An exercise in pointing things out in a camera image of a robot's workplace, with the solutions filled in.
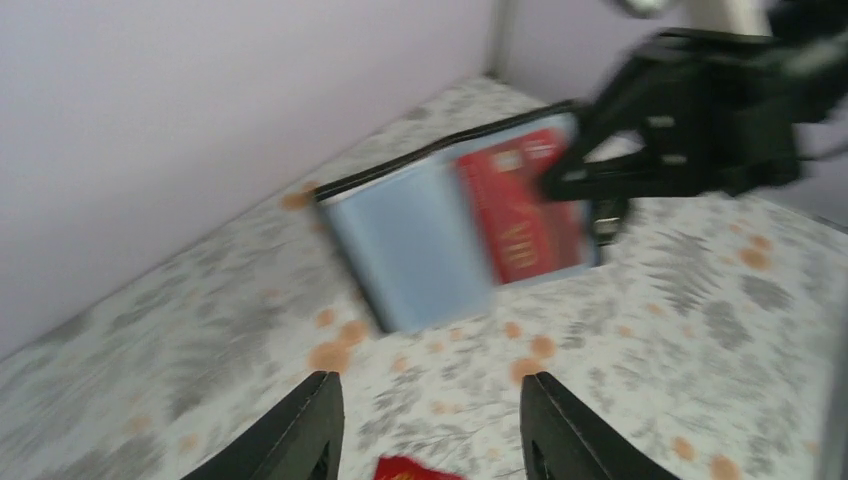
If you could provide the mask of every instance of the floral tablecloth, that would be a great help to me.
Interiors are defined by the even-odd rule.
[[[609,264],[380,337],[305,191],[540,103],[459,83],[0,365],[0,478],[175,480],[316,369],[343,480],[404,452],[523,477],[518,381],[548,370],[686,479],[810,478],[848,237],[747,197],[644,200]]]

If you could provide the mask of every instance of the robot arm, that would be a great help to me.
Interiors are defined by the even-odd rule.
[[[669,3],[617,1],[643,17]],[[848,95],[848,1],[781,0],[768,11],[754,0],[684,6],[693,27],[633,49],[540,180],[552,200],[596,202],[600,238],[620,229],[632,198],[736,196],[800,179],[814,158],[800,151],[795,125],[827,121]],[[642,148],[587,160],[624,132],[637,133]]]

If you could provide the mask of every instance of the red cloth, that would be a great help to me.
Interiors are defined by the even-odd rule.
[[[459,475],[424,467],[409,457],[380,457],[374,480],[465,480]]]

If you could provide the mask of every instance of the red object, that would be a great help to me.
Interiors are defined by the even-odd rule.
[[[501,284],[582,261],[579,204],[544,201],[535,184],[564,150],[563,136],[544,129],[457,161]]]
[[[452,473],[424,467],[409,457],[380,457],[374,480],[465,480]]]

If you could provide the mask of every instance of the wall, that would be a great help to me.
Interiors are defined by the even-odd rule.
[[[681,9],[660,20],[623,16],[608,0],[515,1],[503,77],[546,101],[585,97],[604,83],[626,53],[649,32],[685,24]],[[819,152],[848,139],[843,114],[828,126],[803,128],[805,149]],[[791,188],[763,191],[778,202],[848,225],[848,158],[810,166],[811,178]]]
[[[0,3],[0,357],[481,72],[490,9]]]

